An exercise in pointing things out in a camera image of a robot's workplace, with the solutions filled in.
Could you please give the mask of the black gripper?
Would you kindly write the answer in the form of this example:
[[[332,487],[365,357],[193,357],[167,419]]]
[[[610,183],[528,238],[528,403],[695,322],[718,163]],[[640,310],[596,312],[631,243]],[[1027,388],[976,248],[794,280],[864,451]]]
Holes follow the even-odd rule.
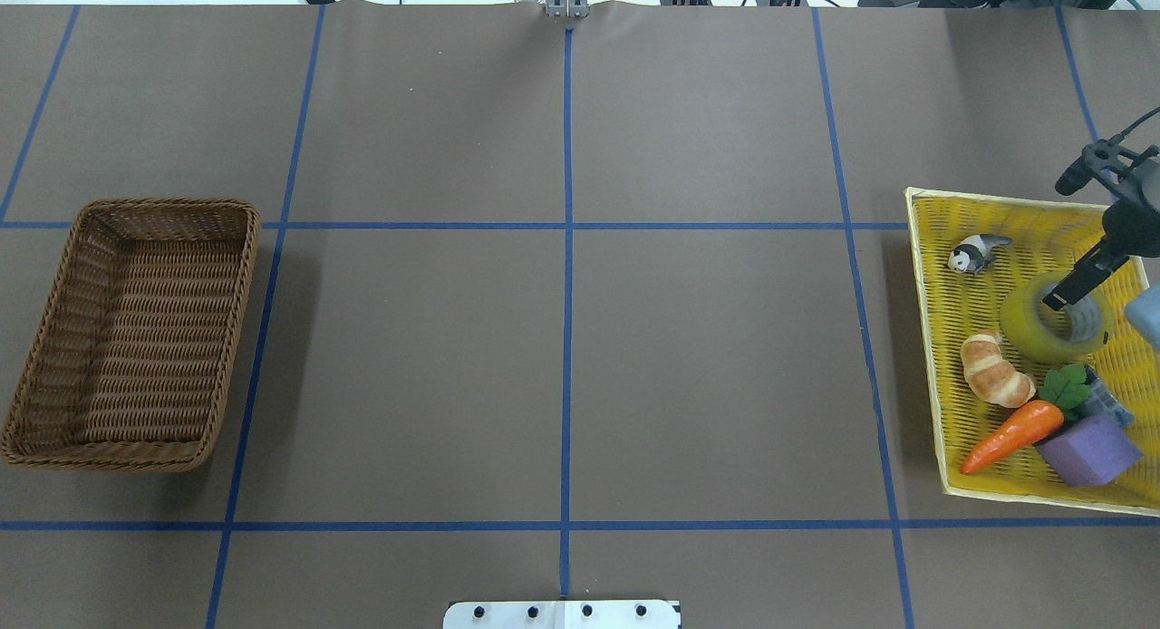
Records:
[[[1159,256],[1159,190],[1115,194],[1102,217],[1105,236],[1041,298],[1053,311],[1076,305],[1128,262],[1130,255]]]

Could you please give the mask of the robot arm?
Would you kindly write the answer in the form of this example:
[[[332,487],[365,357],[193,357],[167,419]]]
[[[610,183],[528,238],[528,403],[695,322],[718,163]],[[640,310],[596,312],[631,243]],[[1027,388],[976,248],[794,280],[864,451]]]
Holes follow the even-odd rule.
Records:
[[[1064,196],[1096,179],[1099,167],[1076,160],[1057,180],[1056,189]],[[1157,258],[1159,253],[1159,208],[1157,207],[1157,159],[1145,159],[1128,167],[1126,175],[1105,185],[1115,191],[1115,202],[1102,217],[1105,234],[1092,250],[1079,258],[1060,285],[1049,290],[1041,303],[1053,311],[1075,304],[1097,290],[1107,279],[1128,262],[1129,256]],[[1159,344],[1159,297],[1157,285],[1128,303],[1126,319],[1132,328],[1157,350]]]

